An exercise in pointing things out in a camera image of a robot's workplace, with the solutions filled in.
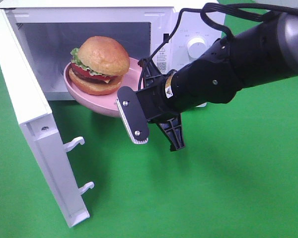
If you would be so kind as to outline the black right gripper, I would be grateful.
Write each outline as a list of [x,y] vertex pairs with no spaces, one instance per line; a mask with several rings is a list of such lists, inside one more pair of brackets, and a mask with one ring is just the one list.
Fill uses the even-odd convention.
[[162,74],[153,60],[142,58],[138,61],[142,68],[136,92],[145,118],[149,123],[157,123],[170,143],[170,151],[185,147],[181,113],[167,105],[165,83],[174,75],[174,71]]

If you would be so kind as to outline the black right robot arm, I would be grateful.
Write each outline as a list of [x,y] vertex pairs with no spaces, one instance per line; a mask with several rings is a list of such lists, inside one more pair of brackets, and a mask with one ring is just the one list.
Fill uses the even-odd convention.
[[153,122],[170,149],[179,150],[182,112],[206,102],[225,104],[244,88],[298,76],[298,12],[267,12],[259,25],[238,35],[227,32],[192,63],[167,75],[151,59],[140,66],[144,88],[135,94],[130,137],[146,143]]

